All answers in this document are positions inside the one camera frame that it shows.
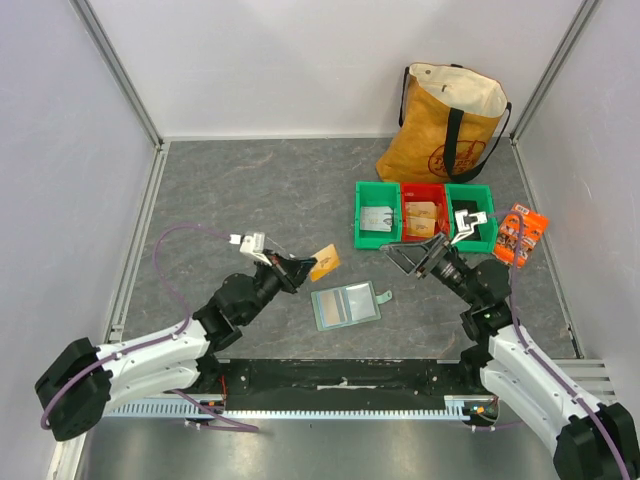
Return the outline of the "orange credit card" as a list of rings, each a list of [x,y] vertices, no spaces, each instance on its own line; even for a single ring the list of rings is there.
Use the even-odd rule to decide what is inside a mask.
[[[333,243],[314,253],[313,258],[316,263],[309,273],[312,282],[317,282],[341,265],[341,260]]]
[[[318,305],[321,321],[329,328],[347,321],[342,293],[339,289],[326,290],[318,294]]]

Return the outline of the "light green card holder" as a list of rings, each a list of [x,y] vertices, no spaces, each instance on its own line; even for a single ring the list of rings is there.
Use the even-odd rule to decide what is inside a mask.
[[[318,294],[322,291],[333,289],[339,289],[342,293],[347,321],[341,325],[326,328],[321,321]],[[389,302],[392,298],[393,294],[390,290],[376,294],[371,281],[314,291],[311,293],[311,301],[317,330],[328,331],[377,321],[381,318],[380,306]]]

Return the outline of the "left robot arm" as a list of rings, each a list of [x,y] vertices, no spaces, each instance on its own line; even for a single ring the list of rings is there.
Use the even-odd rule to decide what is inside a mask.
[[[232,274],[209,301],[183,321],[121,343],[69,343],[36,381],[40,426],[59,441],[76,438],[122,405],[173,390],[201,393],[220,380],[217,353],[242,336],[281,293],[294,294],[314,257],[285,258],[267,250],[254,275]]]

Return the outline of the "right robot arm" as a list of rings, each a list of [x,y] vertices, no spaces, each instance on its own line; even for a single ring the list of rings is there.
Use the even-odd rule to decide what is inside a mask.
[[[442,234],[381,250],[405,274],[433,276],[467,304],[461,320],[474,345],[461,355],[460,386],[504,401],[548,448],[559,478],[638,478],[631,413],[581,387],[536,345],[515,314],[507,265],[471,266]]]

